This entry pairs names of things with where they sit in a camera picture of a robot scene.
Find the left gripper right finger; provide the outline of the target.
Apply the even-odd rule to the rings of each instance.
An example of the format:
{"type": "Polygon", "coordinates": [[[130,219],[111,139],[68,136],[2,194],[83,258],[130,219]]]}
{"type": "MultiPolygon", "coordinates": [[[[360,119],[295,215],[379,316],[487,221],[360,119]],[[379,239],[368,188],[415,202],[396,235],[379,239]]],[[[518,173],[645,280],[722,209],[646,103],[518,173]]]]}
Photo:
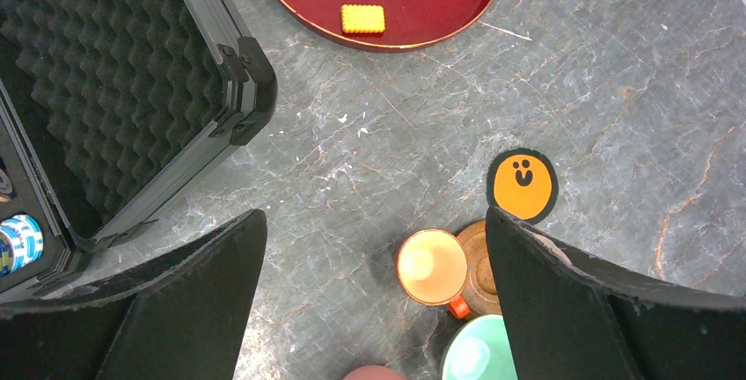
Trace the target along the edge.
{"type": "Polygon", "coordinates": [[[744,378],[743,298],[636,273],[498,208],[486,244],[520,378],[744,378]]]}

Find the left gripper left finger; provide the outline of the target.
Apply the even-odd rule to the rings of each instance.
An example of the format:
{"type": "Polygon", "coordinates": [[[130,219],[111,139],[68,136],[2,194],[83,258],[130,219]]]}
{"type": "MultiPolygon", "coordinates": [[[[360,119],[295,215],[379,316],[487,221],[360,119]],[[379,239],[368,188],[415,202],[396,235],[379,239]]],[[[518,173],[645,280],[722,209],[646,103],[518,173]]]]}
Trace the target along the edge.
{"type": "Polygon", "coordinates": [[[4,379],[230,379],[267,246],[254,209],[56,299],[1,307],[4,379]]]}

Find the orange square cracker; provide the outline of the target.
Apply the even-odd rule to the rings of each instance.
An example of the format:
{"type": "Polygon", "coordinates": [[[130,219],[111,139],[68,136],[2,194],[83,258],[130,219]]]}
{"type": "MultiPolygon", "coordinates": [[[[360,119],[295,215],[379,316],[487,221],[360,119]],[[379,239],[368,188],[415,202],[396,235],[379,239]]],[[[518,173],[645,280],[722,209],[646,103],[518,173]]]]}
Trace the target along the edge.
{"type": "Polygon", "coordinates": [[[383,33],[386,29],[384,7],[377,4],[343,4],[340,7],[343,33],[383,33]]]}

